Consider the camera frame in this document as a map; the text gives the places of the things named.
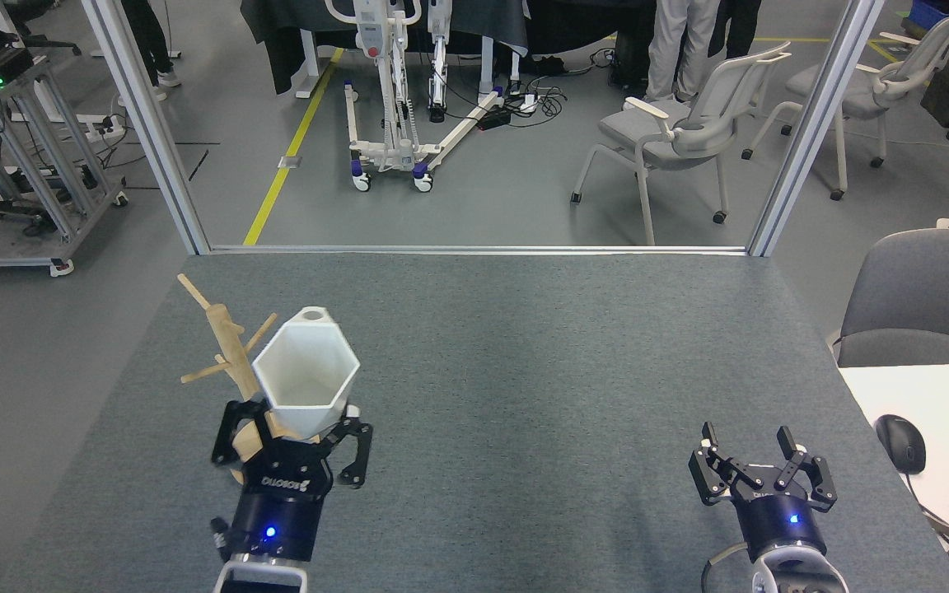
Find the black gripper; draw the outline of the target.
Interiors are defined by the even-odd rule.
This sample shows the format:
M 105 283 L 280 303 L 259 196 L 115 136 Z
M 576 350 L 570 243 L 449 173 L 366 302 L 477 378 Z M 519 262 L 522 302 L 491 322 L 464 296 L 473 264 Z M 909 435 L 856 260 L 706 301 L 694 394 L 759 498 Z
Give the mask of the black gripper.
M 752 474 L 746 463 L 733 455 L 723 455 L 712 422 L 702 424 L 701 435 L 699 446 L 690 455 L 690 475 L 703 504 L 716 504 L 731 497 L 751 562 L 771 549 L 794 545 L 825 554 L 825 541 L 813 514 L 821 511 L 820 504 L 834 504 L 839 496 L 824 457 L 811 454 L 796 442 L 790 428 L 780 427 L 776 437 L 786 464 L 775 479 L 777 492 L 756 491 L 760 478 Z M 783 494 L 799 472 L 809 478 L 809 498 Z
M 275 441 L 264 447 L 259 422 L 269 406 L 264 400 L 227 401 L 216 434 L 211 463 L 241 462 L 240 502 L 232 522 L 232 554 L 253 554 L 310 562 L 319 533 L 321 510 L 333 477 L 327 463 L 346 437 L 357 440 L 353 462 L 340 470 L 335 483 L 360 488 L 366 482 L 374 427 L 346 408 L 321 446 Z

